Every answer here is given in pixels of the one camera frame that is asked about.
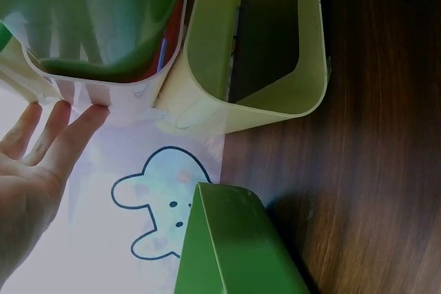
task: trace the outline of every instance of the yellow bin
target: yellow bin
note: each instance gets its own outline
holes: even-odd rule
[[[282,27],[283,20],[289,17],[287,13],[296,13],[292,25],[298,26],[295,41],[298,49],[297,53],[292,51],[292,58],[298,60],[282,77],[245,98],[227,102],[225,95],[241,2],[195,0],[183,51],[156,102],[155,107],[166,114],[158,122],[162,129],[175,134],[225,134],[305,116],[321,103],[328,75],[320,0],[264,0],[266,4],[279,4]],[[256,27],[255,33],[256,40],[268,35],[264,27]],[[286,57],[286,50],[281,52]]]

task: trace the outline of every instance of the table surface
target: table surface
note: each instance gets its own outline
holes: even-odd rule
[[[261,197],[313,291],[441,293],[441,0],[323,5],[323,104],[229,135],[222,183]]]

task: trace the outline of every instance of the drawing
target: drawing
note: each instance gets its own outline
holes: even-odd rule
[[[210,182],[207,171],[191,153],[175,146],[155,151],[139,174],[116,181],[112,200],[120,208],[148,211],[153,229],[135,239],[132,254],[140,260],[181,257],[194,189]]]

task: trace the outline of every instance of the hand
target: hand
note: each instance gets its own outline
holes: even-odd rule
[[[23,157],[41,116],[31,104],[0,142],[0,289],[55,218],[75,162],[107,115],[91,106],[68,126],[70,106],[60,101]]]

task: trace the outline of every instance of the green bin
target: green bin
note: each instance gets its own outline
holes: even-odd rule
[[[175,294],[308,292],[254,193],[196,187]]]

